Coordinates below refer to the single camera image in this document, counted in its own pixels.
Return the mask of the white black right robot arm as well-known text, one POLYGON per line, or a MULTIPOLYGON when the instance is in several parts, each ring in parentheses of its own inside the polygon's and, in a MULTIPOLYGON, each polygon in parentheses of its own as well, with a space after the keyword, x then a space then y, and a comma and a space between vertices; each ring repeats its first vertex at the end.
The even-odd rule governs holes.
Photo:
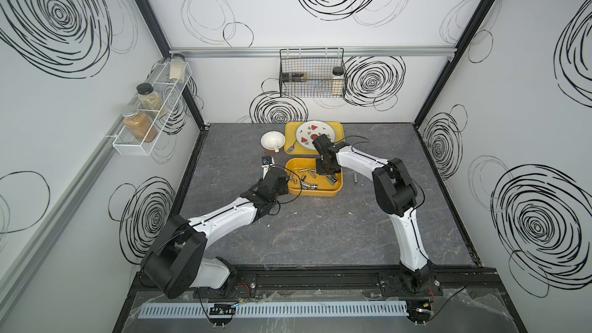
POLYGON ((374 157, 343 141, 334 143, 325 134, 313 140, 313 145, 320 155, 318 174, 333 175, 348 168, 372 181, 376 202, 390 217, 399 243, 402 288, 407 294, 426 291, 433 267, 417 223, 418 189, 402 160, 374 157))

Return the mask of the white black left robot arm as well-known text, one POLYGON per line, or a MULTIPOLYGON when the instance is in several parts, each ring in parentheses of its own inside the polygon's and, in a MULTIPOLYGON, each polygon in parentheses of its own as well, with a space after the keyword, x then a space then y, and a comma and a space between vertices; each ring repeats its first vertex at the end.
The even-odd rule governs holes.
POLYGON ((231 267, 220 258, 205 258, 206 249, 270 214, 278 198, 288 194, 288 180, 285 170, 273 166, 230 204, 199 217, 169 218, 144 255, 141 269, 169 299, 190 288, 222 288, 231 267))

